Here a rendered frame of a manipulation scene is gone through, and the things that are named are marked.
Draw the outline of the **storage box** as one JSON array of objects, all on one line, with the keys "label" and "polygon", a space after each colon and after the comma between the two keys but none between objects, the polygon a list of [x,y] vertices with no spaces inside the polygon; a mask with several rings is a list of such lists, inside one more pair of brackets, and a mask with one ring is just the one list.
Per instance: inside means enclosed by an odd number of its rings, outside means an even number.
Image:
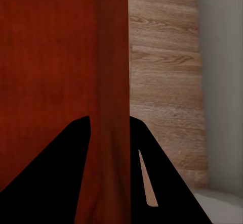
[{"label": "storage box", "polygon": [[74,224],[131,224],[128,0],[0,0],[0,193],[86,116]]}]

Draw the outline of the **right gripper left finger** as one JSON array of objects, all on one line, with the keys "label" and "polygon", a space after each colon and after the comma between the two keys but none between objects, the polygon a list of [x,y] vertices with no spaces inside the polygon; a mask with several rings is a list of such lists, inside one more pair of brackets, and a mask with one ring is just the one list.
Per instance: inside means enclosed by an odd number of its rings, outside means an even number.
[{"label": "right gripper left finger", "polygon": [[70,123],[0,193],[0,224],[74,224],[91,136],[90,117]]}]

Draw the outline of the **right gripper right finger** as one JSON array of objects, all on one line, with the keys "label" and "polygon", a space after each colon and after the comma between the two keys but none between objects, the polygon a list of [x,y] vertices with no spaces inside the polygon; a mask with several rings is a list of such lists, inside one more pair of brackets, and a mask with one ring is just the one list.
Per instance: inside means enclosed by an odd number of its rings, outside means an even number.
[{"label": "right gripper right finger", "polygon": [[[146,124],[130,116],[131,224],[213,224]],[[158,207],[147,204],[141,151]]]}]

